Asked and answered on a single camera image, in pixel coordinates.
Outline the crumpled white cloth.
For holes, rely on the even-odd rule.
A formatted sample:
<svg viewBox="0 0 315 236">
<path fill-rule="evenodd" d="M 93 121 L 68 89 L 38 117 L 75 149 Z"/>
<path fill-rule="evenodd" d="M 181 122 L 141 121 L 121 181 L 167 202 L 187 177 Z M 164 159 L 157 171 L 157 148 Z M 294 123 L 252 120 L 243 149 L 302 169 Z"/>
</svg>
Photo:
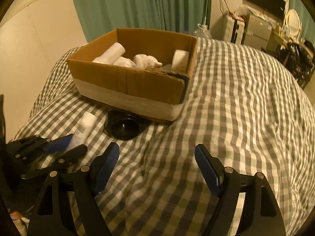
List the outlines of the crumpled white cloth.
<svg viewBox="0 0 315 236">
<path fill-rule="evenodd" d="M 113 63 L 113 65 L 141 70 L 153 69 L 163 66 L 163 64 L 155 57 L 146 54 L 137 54 L 134 56 L 133 60 L 121 56 Z"/>
</svg>

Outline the white suitcase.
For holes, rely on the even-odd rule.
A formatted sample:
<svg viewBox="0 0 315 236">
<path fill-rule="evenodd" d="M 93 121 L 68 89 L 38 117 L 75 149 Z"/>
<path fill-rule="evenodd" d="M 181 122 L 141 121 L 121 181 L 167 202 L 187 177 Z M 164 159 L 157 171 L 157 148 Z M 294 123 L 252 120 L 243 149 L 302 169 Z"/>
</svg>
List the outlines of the white suitcase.
<svg viewBox="0 0 315 236">
<path fill-rule="evenodd" d="M 234 44 L 241 44 L 245 22 L 241 18 L 233 18 L 230 14 L 223 17 L 222 40 Z"/>
</svg>

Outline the small white tube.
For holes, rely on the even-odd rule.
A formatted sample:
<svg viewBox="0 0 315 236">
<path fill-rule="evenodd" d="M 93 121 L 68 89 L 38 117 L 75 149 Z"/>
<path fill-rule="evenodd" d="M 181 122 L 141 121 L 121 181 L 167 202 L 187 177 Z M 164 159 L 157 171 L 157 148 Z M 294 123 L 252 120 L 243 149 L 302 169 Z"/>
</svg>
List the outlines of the small white tube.
<svg viewBox="0 0 315 236">
<path fill-rule="evenodd" d="M 77 124 L 75 133 L 73 134 L 66 151 L 84 144 L 90 135 L 97 117 L 89 112 L 85 112 Z"/>
</svg>

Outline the checkered bed duvet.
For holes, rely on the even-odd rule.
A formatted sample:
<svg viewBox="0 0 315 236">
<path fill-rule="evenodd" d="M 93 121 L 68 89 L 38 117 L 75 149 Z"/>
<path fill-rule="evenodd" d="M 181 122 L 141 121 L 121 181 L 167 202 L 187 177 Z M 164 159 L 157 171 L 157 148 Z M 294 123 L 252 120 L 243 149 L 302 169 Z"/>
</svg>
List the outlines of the checkered bed duvet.
<svg viewBox="0 0 315 236">
<path fill-rule="evenodd" d="M 196 145 L 238 173 L 262 172 L 287 235 L 314 208 L 314 108 L 275 58 L 200 38 L 182 110 L 150 124 L 120 157 L 99 209 L 113 235 L 200 235 L 214 210 L 194 159 Z"/>
</svg>

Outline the wooden dressing table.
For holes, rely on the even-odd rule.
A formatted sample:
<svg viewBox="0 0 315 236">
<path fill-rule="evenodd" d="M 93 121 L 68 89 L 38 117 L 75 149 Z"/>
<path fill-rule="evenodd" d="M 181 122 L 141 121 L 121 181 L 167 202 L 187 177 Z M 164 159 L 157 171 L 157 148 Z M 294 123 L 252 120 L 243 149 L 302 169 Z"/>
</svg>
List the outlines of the wooden dressing table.
<svg viewBox="0 0 315 236">
<path fill-rule="evenodd" d="M 304 45 L 302 42 L 294 41 L 292 39 L 289 39 L 287 41 L 283 37 L 281 37 L 279 34 L 277 34 L 276 32 L 273 32 L 273 31 L 270 33 L 270 37 L 269 37 L 269 40 L 268 40 L 268 43 L 267 43 L 265 50 L 267 52 L 275 53 L 278 48 L 281 48 L 281 47 L 287 48 L 288 43 L 296 43 L 299 46 L 303 47 L 303 49 L 305 49 L 307 51 L 308 57 L 311 60 L 313 60 L 313 52 L 306 45 Z"/>
</svg>

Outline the cardboard box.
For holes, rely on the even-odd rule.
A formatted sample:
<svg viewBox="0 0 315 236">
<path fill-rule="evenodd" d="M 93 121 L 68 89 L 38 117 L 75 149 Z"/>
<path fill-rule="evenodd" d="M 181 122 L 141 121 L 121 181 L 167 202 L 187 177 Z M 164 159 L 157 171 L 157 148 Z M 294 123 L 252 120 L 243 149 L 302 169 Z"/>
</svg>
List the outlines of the cardboard box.
<svg viewBox="0 0 315 236">
<path fill-rule="evenodd" d="M 173 61 L 176 51 L 188 53 L 179 69 L 127 68 L 101 64 L 94 59 L 114 43 L 125 48 L 123 57 L 151 55 L 163 65 Z M 197 38 L 178 32 L 141 28 L 117 28 L 80 47 L 68 59 L 79 93 L 88 99 L 155 122 L 172 122 L 181 112 L 196 64 Z"/>
</svg>

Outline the black bags pile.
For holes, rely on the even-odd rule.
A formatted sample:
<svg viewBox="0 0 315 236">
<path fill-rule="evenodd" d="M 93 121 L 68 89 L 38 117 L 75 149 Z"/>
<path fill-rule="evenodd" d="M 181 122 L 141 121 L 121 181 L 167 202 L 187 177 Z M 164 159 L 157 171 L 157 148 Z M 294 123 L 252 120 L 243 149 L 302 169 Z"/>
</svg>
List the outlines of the black bags pile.
<svg viewBox="0 0 315 236">
<path fill-rule="evenodd" d="M 314 63 L 307 50 L 300 44 L 287 43 L 279 49 L 279 61 L 292 74 L 302 89 L 305 89 L 314 73 Z"/>
</svg>

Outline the clear water jug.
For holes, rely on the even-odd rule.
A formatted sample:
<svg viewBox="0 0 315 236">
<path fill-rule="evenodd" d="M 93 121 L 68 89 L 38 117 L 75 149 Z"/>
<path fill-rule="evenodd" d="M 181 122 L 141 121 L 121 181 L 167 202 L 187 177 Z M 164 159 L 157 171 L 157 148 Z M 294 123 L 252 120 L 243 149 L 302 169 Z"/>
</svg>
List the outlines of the clear water jug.
<svg viewBox="0 0 315 236">
<path fill-rule="evenodd" d="M 200 23 L 197 24 L 197 29 L 193 32 L 193 35 L 196 37 L 212 39 L 212 35 L 208 29 L 208 26 Z"/>
</svg>

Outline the white oval mirror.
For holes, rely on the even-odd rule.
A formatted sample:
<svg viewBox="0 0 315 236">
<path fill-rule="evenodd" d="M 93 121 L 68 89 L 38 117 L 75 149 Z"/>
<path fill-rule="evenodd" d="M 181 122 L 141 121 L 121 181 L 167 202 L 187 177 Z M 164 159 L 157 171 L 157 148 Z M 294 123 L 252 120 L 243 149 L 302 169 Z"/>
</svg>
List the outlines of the white oval mirror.
<svg viewBox="0 0 315 236">
<path fill-rule="evenodd" d="M 283 21 L 284 35 L 297 41 L 302 31 L 302 24 L 298 13 L 294 9 L 288 10 Z"/>
</svg>

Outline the white bottle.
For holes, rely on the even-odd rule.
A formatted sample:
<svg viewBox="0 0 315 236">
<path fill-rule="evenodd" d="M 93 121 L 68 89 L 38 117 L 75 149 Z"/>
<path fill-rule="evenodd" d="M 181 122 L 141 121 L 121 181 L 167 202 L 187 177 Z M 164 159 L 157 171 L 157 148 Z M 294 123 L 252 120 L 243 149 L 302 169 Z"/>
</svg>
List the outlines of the white bottle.
<svg viewBox="0 0 315 236">
<path fill-rule="evenodd" d="M 101 56 L 94 58 L 92 62 L 112 65 L 124 53 L 125 48 L 120 43 L 115 42 Z"/>
</svg>

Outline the grey mini fridge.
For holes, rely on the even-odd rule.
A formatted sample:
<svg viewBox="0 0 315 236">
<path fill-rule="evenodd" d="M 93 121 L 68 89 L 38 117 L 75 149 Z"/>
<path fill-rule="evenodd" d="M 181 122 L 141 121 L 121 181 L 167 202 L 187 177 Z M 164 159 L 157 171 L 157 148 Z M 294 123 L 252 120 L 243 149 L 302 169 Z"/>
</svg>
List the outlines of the grey mini fridge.
<svg viewBox="0 0 315 236">
<path fill-rule="evenodd" d="M 245 30 L 242 38 L 242 44 L 255 49 L 266 49 L 272 25 L 266 20 L 249 14 L 245 22 Z"/>
</svg>

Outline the green side curtain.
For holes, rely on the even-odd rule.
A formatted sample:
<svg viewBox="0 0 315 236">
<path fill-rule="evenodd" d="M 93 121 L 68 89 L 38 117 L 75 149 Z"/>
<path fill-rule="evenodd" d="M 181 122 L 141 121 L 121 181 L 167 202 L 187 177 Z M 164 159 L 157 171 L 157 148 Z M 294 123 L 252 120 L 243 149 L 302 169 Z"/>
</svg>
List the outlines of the green side curtain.
<svg viewBox="0 0 315 236">
<path fill-rule="evenodd" d="M 314 45 L 315 23 L 307 8 L 301 0 L 289 0 L 289 8 L 294 9 L 299 15 L 299 19 L 302 24 L 300 37 L 310 41 Z"/>
</svg>

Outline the black round lid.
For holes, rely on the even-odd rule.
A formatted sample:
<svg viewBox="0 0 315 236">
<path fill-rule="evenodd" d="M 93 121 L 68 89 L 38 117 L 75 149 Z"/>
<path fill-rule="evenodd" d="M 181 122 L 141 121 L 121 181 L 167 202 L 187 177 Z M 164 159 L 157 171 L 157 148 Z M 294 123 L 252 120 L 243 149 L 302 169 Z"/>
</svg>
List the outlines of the black round lid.
<svg viewBox="0 0 315 236">
<path fill-rule="evenodd" d="M 111 137 L 128 141 L 142 133 L 151 122 L 135 114 L 110 110 L 104 125 L 104 131 Z"/>
</svg>

